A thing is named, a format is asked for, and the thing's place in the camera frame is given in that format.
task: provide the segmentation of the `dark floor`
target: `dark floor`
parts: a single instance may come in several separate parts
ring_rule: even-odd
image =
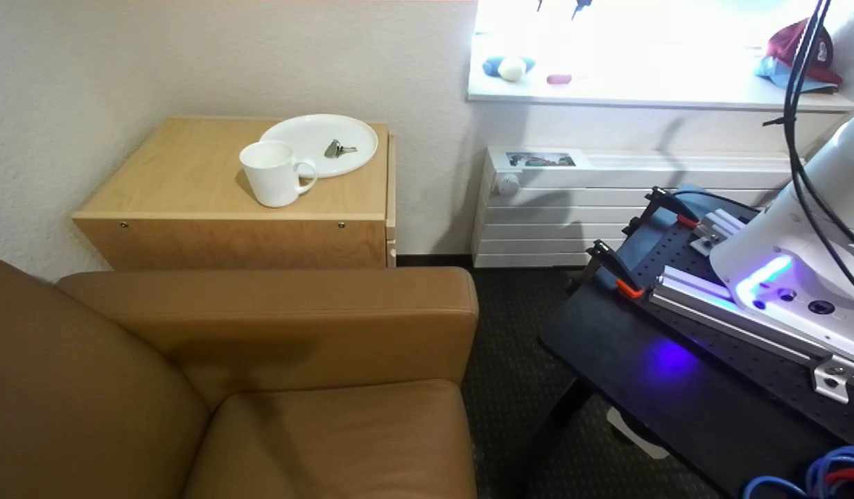
[[[481,332],[463,382],[478,444],[481,499],[503,496],[511,471],[570,372],[535,335],[565,300],[558,270],[475,270]],[[651,461],[606,422],[607,403],[590,396],[570,422],[556,453],[538,469],[527,496],[535,499],[718,499],[675,457]]]

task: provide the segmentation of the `red object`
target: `red object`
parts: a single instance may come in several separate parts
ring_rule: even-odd
[[[571,74],[556,72],[556,74],[547,74],[547,84],[550,84],[550,85],[570,85],[570,84],[571,84]]]
[[[829,471],[826,482],[854,482],[854,469]]]
[[[782,31],[776,31],[771,40],[769,40],[769,55],[793,67],[793,59],[797,59],[797,48],[798,48],[798,40],[804,34],[808,23],[793,23]],[[836,72],[836,42],[832,37],[826,34],[826,27],[822,27],[822,37],[818,37],[818,44],[816,44],[816,53],[808,63],[808,77],[818,81],[818,84],[844,84],[844,77]]]
[[[696,220],[692,220],[692,216],[676,216],[676,225],[682,225],[682,227],[689,227],[689,231],[696,231],[699,227],[699,223]]]
[[[643,289],[633,289],[624,279],[617,279],[617,289],[626,303],[638,303],[646,295]]]

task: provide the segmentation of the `white wall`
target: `white wall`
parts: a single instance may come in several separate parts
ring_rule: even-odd
[[[840,0],[826,23],[836,40],[836,67],[840,69],[847,85],[844,91],[854,96],[854,0]]]
[[[163,112],[129,9],[0,0],[0,259],[57,278],[98,266],[70,212]]]
[[[399,252],[470,252],[489,142],[771,153],[775,113],[463,99],[478,0],[0,0],[0,259],[100,270],[70,225],[170,113],[308,112],[399,137]],[[808,116],[808,145],[837,116]]]

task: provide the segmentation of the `blue light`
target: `blue light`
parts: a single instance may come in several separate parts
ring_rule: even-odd
[[[696,357],[682,345],[667,339],[651,345],[646,357],[646,379],[668,386],[696,372]]]
[[[735,286],[737,300],[760,309],[764,284],[776,284],[790,270],[790,264],[790,256],[771,259],[765,266]]]

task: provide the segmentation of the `white shelf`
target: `white shelf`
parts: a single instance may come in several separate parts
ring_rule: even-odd
[[[780,112],[786,91],[755,77],[753,55],[664,60],[664,59],[617,59],[613,53],[593,60],[571,60],[571,84],[550,85],[547,74],[570,72],[535,60],[521,84],[489,77],[484,60],[499,55],[491,37],[475,37],[470,67],[470,99],[491,103],[558,103],[558,106],[646,106],[646,109],[760,109]],[[802,112],[850,113],[854,99],[840,91],[802,95]]]

